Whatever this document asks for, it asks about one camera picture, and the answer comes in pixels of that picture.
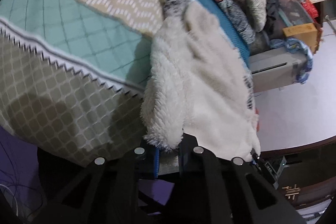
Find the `patterned beige teal bedsheet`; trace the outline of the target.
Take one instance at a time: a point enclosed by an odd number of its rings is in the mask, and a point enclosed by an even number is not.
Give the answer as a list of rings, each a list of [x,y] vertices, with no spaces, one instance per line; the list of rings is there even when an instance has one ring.
[[[1,0],[1,126],[79,165],[145,134],[159,0]]]

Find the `yellow cardboard box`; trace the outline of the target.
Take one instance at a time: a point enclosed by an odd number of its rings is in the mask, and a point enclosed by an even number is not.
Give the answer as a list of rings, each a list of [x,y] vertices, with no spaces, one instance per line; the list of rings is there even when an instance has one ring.
[[[321,32],[314,23],[286,27],[282,32],[286,38],[296,38],[304,42],[313,54],[318,51]]]

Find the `blue plastic bag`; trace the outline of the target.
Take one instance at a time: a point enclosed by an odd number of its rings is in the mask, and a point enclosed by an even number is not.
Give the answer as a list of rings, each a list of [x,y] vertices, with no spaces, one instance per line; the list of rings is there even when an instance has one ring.
[[[305,58],[301,68],[295,75],[295,83],[304,84],[313,69],[313,54],[310,48],[297,38],[272,39],[268,45],[271,49],[285,48],[292,55],[300,55]]]

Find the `grey storage box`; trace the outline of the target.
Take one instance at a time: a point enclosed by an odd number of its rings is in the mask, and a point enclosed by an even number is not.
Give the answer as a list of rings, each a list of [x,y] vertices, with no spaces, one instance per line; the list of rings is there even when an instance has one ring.
[[[259,93],[294,84],[295,75],[304,61],[304,57],[292,55],[285,48],[251,56],[249,68],[254,92]]]

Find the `white fluffy fleece coat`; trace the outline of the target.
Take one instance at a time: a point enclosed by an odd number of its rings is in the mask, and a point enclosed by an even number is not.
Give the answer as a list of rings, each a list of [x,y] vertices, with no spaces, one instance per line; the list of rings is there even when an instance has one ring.
[[[191,0],[161,0],[165,19],[150,54],[141,106],[145,140],[177,149],[183,134],[221,159],[260,153],[253,81],[218,18]]]

